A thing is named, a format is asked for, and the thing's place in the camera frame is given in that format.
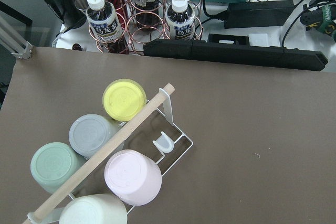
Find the yellow plastic cup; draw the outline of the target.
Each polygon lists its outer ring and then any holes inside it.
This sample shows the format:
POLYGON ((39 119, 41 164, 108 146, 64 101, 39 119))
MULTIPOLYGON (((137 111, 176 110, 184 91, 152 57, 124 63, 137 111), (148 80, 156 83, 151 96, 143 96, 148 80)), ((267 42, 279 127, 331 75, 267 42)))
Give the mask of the yellow plastic cup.
POLYGON ((146 94, 142 86, 134 80, 118 79, 105 88, 102 105, 110 117, 127 122, 146 105, 146 94))

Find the grey plastic cup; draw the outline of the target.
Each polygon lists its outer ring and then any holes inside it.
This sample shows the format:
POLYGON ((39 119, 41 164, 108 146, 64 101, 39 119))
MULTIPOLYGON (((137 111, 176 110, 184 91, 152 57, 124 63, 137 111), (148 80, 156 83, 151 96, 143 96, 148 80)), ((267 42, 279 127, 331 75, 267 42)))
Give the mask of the grey plastic cup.
POLYGON ((121 125, 112 119, 97 114, 86 114, 71 125, 69 143, 75 152, 90 159, 120 129, 121 125))

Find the pink plastic cup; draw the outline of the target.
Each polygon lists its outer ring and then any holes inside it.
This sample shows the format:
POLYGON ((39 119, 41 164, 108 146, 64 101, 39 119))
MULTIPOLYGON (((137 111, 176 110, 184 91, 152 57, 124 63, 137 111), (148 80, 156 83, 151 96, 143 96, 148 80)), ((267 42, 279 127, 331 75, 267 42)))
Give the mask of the pink plastic cup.
POLYGON ((112 155, 104 168, 104 179, 117 197, 132 206, 148 204, 162 186, 158 165, 134 150, 122 150, 112 155))

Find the white plastic cup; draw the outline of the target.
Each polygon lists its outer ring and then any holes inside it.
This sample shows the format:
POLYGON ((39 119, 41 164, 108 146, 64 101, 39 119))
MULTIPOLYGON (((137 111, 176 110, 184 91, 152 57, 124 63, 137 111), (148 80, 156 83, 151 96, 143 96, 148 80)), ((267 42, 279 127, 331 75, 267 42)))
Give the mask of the white plastic cup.
POLYGON ((127 223, 123 202, 111 194, 76 198, 62 211, 59 223, 127 223))

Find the sage green plastic cup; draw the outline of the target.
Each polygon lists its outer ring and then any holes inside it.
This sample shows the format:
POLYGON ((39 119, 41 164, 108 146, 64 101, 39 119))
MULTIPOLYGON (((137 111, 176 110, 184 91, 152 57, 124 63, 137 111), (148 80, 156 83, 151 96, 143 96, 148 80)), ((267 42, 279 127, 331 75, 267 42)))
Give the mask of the sage green plastic cup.
POLYGON ((33 155, 30 171, 34 180, 53 194, 84 163, 86 159, 62 142, 48 143, 33 155))

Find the right oolong tea bottle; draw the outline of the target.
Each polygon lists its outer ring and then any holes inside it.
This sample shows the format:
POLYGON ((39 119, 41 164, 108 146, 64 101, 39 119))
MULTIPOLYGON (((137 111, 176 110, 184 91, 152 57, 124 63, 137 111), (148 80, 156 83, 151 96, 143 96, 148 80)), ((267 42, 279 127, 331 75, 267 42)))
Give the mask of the right oolong tea bottle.
POLYGON ((171 0, 165 12, 170 39, 191 40, 195 34, 195 11, 188 0, 171 0))

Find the oolong tea bottle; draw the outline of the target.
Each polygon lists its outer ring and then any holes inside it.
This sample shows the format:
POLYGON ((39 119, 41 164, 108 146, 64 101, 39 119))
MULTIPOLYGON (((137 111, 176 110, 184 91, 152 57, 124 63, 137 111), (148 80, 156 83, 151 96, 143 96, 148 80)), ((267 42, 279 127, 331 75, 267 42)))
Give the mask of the oolong tea bottle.
POLYGON ((105 0, 87 0, 87 2, 89 8, 86 10, 86 17, 100 46, 106 52, 128 53, 127 43, 113 4, 105 0))
POLYGON ((188 0, 171 0, 165 12, 170 39, 191 40, 195 34, 195 11, 188 0))

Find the long black bar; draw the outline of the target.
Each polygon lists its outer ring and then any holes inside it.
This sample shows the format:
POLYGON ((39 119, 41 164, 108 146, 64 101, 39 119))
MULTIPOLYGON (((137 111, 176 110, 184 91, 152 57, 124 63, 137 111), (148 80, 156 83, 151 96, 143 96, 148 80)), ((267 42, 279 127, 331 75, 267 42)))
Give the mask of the long black bar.
POLYGON ((200 40, 156 39, 143 47, 144 55, 184 60, 321 71, 328 64, 320 51, 222 44, 200 40))

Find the left oolong tea bottle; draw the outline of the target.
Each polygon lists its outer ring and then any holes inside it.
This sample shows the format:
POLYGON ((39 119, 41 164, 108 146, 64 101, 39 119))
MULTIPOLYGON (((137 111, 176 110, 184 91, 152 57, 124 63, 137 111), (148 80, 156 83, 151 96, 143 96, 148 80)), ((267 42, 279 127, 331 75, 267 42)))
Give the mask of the left oolong tea bottle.
POLYGON ((86 10, 86 17, 100 46, 106 52, 128 53, 127 43, 113 4, 105 0, 87 0, 87 2, 89 8, 86 10))

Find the dark middle drink bottle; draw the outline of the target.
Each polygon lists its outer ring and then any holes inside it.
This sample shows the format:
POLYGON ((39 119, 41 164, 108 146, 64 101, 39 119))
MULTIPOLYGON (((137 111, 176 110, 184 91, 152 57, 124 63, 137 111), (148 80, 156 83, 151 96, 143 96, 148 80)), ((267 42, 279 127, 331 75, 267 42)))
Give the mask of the dark middle drink bottle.
POLYGON ((133 0, 136 7, 135 20, 139 28, 159 23, 159 0, 133 0))

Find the black power adapter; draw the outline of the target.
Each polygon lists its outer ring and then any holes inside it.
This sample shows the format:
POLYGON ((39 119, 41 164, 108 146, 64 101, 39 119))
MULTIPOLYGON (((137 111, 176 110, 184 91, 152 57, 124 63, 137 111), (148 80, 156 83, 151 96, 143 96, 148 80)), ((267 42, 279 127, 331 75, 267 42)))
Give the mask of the black power adapter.
POLYGON ((230 29, 282 26, 294 9, 292 0, 230 3, 224 27, 230 29))

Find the aluminium frame bracket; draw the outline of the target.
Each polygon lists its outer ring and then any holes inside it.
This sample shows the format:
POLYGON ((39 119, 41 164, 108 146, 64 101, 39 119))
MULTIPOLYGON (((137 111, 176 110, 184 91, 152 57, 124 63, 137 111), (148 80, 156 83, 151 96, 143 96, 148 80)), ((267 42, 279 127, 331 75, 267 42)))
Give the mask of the aluminium frame bracket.
POLYGON ((24 44, 16 43, 13 46, 12 55, 17 59, 29 60, 32 56, 33 46, 28 41, 24 44))

